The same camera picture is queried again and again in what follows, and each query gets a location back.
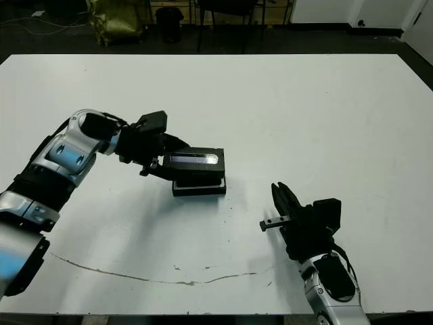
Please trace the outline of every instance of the small black object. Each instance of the small black object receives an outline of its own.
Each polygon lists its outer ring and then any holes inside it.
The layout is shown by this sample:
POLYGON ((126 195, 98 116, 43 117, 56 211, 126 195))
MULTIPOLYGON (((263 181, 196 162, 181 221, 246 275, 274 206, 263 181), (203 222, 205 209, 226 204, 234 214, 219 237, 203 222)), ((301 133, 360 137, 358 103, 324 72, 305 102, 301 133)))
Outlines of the small black object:
POLYGON ((81 131, 88 137, 108 142, 117 129, 116 121, 93 113, 87 113, 86 119, 81 125, 81 131))
POLYGON ((186 147, 164 155, 173 195, 225 194, 224 149, 186 147))
POLYGON ((165 43, 176 43, 181 40, 181 23, 183 14, 176 7, 163 7, 156 10, 156 23, 165 43))

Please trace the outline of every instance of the dark floor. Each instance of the dark floor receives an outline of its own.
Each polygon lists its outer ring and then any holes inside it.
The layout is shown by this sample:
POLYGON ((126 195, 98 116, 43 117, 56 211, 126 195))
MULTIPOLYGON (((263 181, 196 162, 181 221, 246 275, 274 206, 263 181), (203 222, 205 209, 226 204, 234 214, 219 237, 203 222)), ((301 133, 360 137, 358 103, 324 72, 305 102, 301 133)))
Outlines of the dark floor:
MULTIPOLYGON (((145 30, 141 43, 104 47, 97 44, 89 24, 66 28, 52 35, 32 35, 29 31, 52 33, 60 28, 31 20, 1 23, 13 18, 30 17, 35 9, 38 9, 37 6, 17 7, 14 3, 0 2, 0 63, 17 53, 197 54, 197 26, 184 26, 182 40, 175 44, 164 43, 158 29, 153 27, 145 30)), ((87 22, 85 15, 69 20, 50 18, 46 14, 41 18, 58 24, 70 24, 77 19, 78 23, 87 22)), ((220 26, 215 31, 207 28, 200 54, 241 54, 240 43, 244 35, 239 26, 220 26)), ((343 30, 299 31, 278 26, 266 29, 262 38, 260 28, 254 27, 245 53, 395 53, 433 89, 433 66, 397 37, 349 35, 343 30)))

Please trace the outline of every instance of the black device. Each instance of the black device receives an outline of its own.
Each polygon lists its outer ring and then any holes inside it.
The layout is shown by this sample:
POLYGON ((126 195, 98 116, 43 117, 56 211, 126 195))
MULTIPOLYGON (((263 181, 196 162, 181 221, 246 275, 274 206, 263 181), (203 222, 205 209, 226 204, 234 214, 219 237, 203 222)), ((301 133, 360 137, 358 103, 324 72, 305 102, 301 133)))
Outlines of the black device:
POLYGON ((164 168, 173 171, 173 195, 225 194, 224 149, 186 147, 164 155, 164 168))

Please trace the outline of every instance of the cable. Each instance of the cable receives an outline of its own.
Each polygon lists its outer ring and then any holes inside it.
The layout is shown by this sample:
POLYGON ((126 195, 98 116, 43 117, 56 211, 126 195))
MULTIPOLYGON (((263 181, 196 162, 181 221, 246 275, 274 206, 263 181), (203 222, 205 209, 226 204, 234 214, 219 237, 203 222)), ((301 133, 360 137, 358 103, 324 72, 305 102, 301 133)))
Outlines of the cable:
POLYGON ((56 27, 68 27, 68 28, 71 27, 71 28, 73 28, 73 27, 80 27, 80 26, 82 26, 82 25, 74 25, 80 19, 81 18, 79 18, 78 20, 76 20, 75 22, 73 22, 71 25, 59 25, 59 24, 56 24, 54 22, 50 22, 48 20, 44 20, 44 19, 40 19, 40 18, 23 17, 23 18, 14 18, 14 19, 5 20, 4 22, 0 22, 0 25, 7 24, 9 22, 18 22, 18 21, 21 21, 21 20, 33 20, 33 21, 37 21, 37 22, 44 22, 46 24, 49 24, 49 25, 52 25, 52 26, 56 26, 56 27))
POLYGON ((83 26, 86 26, 86 25, 89 24, 88 22, 85 23, 85 24, 76 24, 81 19, 82 18, 79 18, 79 19, 75 20, 75 22, 72 23, 71 25, 64 26, 64 25, 54 24, 53 22, 48 22, 47 20, 42 20, 42 19, 38 19, 38 18, 30 18, 30 17, 16 18, 16 19, 9 19, 9 20, 6 20, 4 22, 0 22, 0 28, 4 27, 4 26, 19 26, 19 27, 25 29, 26 32, 28 32, 28 33, 30 33, 32 35, 38 35, 38 36, 39 35, 52 35, 52 34, 60 33, 60 32, 62 32, 63 30, 65 30, 67 28, 83 27, 83 26), (53 26, 59 26, 59 27, 61 27, 61 29, 58 29, 55 32, 40 32, 39 33, 39 32, 33 32, 33 31, 31 31, 29 28, 25 27, 22 24, 10 24, 9 23, 9 22, 15 22, 15 21, 19 21, 19 20, 34 20, 34 21, 39 21, 39 22, 45 22, 45 23, 53 25, 53 26))

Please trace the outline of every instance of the scratch mark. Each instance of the scratch mark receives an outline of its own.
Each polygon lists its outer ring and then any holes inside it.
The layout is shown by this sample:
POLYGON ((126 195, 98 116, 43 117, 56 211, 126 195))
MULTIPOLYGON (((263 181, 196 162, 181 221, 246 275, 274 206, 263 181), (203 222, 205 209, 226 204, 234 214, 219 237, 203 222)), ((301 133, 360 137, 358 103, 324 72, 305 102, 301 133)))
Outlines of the scratch mark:
POLYGON ((139 278, 138 276, 128 276, 126 274, 121 274, 121 273, 114 273, 114 272, 109 272, 109 271, 104 271, 102 269, 94 269, 92 267, 87 267, 72 261, 69 261, 68 259, 65 259, 59 255, 56 255, 54 253, 50 253, 51 255, 53 255, 54 257, 62 260, 63 262, 66 262, 68 264, 71 264, 75 267, 79 267, 81 269, 86 269, 87 271, 93 271, 93 272, 97 272, 100 274, 107 274, 109 276, 120 276, 121 278, 127 278, 127 279, 132 279, 132 280, 138 280, 138 281, 143 281, 143 282, 153 282, 153 283, 163 283, 163 284, 182 284, 185 286, 195 286, 196 284, 209 284, 215 281, 219 281, 219 280, 223 280, 223 279, 230 279, 230 278, 237 278, 238 276, 254 276, 257 275, 257 272, 249 272, 249 273, 241 273, 241 274, 232 274, 230 276, 220 276, 219 278, 215 278, 215 279, 211 279, 209 281, 204 281, 204 282, 199 282, 199 281, 190 281, 190 282, 185 282, 185 281, 178 281, 178 282, 171 282, 171 281, 160 281, 160 280, 150 280, 147 278, 139 278))

